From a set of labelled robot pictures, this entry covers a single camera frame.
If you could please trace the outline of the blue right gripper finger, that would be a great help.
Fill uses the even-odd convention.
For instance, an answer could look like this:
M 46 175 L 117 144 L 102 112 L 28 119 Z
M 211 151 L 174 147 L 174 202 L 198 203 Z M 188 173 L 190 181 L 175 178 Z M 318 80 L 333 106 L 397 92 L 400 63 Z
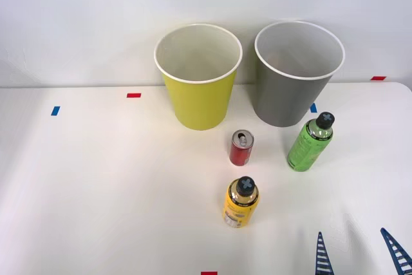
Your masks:
M 321 231 L 319 231 L 317 237 L 315 275 L 334 275 Z
M 412 259 L 398 241 L 385 229 L 380 229 L 398 275 L 412 275 Z

